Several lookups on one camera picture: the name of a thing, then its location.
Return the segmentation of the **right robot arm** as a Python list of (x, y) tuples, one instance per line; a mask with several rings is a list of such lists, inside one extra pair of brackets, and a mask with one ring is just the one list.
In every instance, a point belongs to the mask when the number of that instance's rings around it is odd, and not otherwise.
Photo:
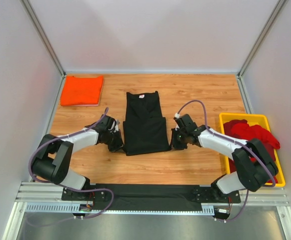
[(172, 147), (186, 149), (188, 144), (214, 150), (232, 160), (236, 170), (217, 178), (211, 186), (224, 195), (238, 190), (256, 192), (267, 182), (276, 185), (279, 169), (264, 144), (254, 138), (238, 139), (224, 135), (206, 124), (197, 126), (189, 114), (174, 116)]

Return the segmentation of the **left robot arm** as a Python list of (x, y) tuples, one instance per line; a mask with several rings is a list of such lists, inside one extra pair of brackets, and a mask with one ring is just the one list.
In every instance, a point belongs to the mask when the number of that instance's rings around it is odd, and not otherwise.
[(41, 183), (53, 183), (75, 192), (87, 192), (90, 180), (70, 169), (73, 153), (98, 144), (113, 153), (123, 148), (119, 121), (103, 114), (82, 130), (55, 136), (46, 134), (29, 160), (31, 177)]

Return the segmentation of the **black t-shirt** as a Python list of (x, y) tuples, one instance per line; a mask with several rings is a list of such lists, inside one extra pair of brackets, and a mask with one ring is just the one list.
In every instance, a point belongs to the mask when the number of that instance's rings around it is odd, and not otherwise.
[(126, 93), (123, 134), (127, 156), (171, 150), (167, 135), (167, 121), (162, 115), (157, 91), (139, 94)]

